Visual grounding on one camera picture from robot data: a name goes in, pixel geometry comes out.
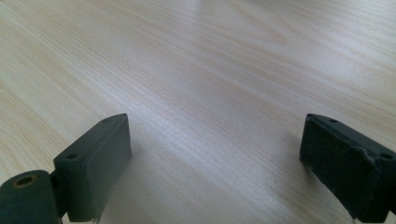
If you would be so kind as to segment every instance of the screw hole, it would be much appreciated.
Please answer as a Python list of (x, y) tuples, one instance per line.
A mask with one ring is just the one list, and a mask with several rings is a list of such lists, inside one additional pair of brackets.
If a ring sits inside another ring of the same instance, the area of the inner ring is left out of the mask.
[(387, 159), (387, 160), (392, 160), (392, 156), (390, 156), (389, 154), (386, 154), (386, 153), (382, 153), (381, 157), (384, 159)]
[(77, 157), (77, 154), (76, 154), (76, 153), (72, 153), (72, 154), (70, 154), (70, 155), (67, 156), (67, 159), (73, 160), (73, 159), (75, 159), (76, 157)]
[(14, 189), (23, 189), (23, 188), (26, 188), (27, 186), (35, 183), (36, 180), (37, 180), (36, 175), (23, 176), (23, 177), (19, 178), (18, 180), (14, 181), (12, 183), (12, 187)]

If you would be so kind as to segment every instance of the wooden table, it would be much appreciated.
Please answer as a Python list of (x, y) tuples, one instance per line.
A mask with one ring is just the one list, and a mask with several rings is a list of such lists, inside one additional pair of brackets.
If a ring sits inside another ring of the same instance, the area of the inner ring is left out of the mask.
[(51, 172), (97, 121), (127, 113), (134, 158), (101, 223), (352, 223), (299, 161), (304, 118), (396, 149), (395, 10), (2, 0), (0, 182)]

